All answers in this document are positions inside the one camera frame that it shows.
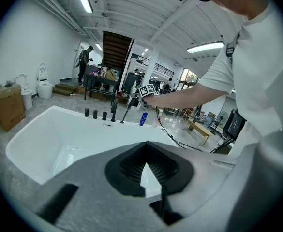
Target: white bathtub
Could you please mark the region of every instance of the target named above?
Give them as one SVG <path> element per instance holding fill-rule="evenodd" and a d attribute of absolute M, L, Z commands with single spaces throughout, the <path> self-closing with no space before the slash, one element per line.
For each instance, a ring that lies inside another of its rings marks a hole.
<path fill-rule="evenodd" d="M 14 136 L 6 155 L 23 173 L 43 184 L 81 158 L 143 141 L 175 145 L 160 127 L 86 118 L 53 106 Z"/>

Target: wooden stairs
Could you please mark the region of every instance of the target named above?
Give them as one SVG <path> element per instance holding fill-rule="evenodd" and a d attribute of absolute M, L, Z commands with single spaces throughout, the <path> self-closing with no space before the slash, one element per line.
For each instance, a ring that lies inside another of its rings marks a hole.
<path fill-rule="evenodd" d="M 55 84 L 55 87 L 53 88 L 53 93 L 63 96 L 70 96 L 70 94 L 76 93 L 76 87 L 69 86 L 66 84 Z"/>
<path fill-rule="evenodd" d="M 104 58 L 103 64 L 109 68 L 124 69 L 131 38 L 104 31 Z"/>

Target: person standing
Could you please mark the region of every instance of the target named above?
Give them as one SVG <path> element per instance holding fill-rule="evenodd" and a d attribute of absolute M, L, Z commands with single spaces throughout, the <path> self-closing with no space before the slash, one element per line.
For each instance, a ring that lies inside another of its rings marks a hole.
<path fill-rule="evenodd" d="M 93 51 L 93 47 L 89 47 L 87 50 L 84 50 L 82 52 L 82 58 L 80 60 L 80 73 L 79 73 L 79 79 L 78 83 L 81 85 L 82 84 L 82 78 L 84 76 L 85 68 L 89 62 L 89 53 Z"/>
<path fill-rule="evenodd" d="M 283 95 L 283 16 L 271 0 L 211 1 L 247 19 L 235 37 L 232 58 L 225 45 L 193 88 L 145 97 L 144 101 L 151 106 L 182 109 L 201 106 L 235 89 L 238 111 L 247 120 L 230 152 L 238 156 L 246 145 L 258 143 L 283 126 L 274 107 L 277 104 L 269 98 L 274 88 Z"/>
<path fill-rule="evenodd" d="M 172 88 L 172 78 L 167 81 L 167 83 L 164 85 L 163 90 L 169 91 Z"/>

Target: black table leg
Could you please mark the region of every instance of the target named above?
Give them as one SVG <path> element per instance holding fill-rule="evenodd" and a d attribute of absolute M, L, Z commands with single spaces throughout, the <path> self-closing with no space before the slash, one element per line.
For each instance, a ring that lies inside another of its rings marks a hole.
<path fill-rule="evenodd" d="M 176 116 L 175 116 L 175 117 L 177 117 L 177 116 L 178 116 L 179 111 L 180 111 L 180 109 L 178 109 L 178 111 L 177 111 L 177 113 L 176 113 Z"/>
<path fill-rule="evenodd" d="M 91 85 L 89 87 L 89 96 L 91 97 L 92 94 L 92 85 L 93 85 L 93 80 L 91 80 Z"/>
<path fill-rule="evenodd" d="M 114 102 L 114 99 L 116 98 L 116 87 L 113 87 L 113 91 L 112 91 L 112 99 L 111 99 L 111 104 L 110 106 L 112 106 L 112 103 Z"/>
<path fill-rule="evenodd" d="M 84 88 L 84 100 L 86 100 L 86 98 L 87 98 L 87 88 L 88 88 L 88 78 L 87 78 L 85 88 Z"/>

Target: faucet handle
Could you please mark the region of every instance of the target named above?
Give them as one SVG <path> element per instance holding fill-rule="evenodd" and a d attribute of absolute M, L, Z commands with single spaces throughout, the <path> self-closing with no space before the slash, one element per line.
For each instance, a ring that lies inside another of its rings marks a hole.
<path fill-rule="evenodd" d="M 103 121 L 107 120 L 107 112 L 103 112 Z"/>
<path fill-rule="evenodd" d="M 94 119 L 97 119 L 97 114 L 98 114 L 98 111 L 97 111 L 97 110 L 94 110 L 94 112 L 93 112 L 93 118 L 94 118 Z"/>
<path fill-rule="evenodd" d="M 115 113 L 117 111 L 117 106 L 118 106 L 118 99 L 114 99 L 114 101 L 112 102 L 112 106 L 111 106 L 111 113 Z"/>
<path fill-rule="evenodd" d="M 84 113 L 85 113 L 85 114 L 84 114 L 85 117 L 89 117 L 89 109 L 88 109 L 88 108 L 85 109 L 85 112 L 84 112 Z"/>

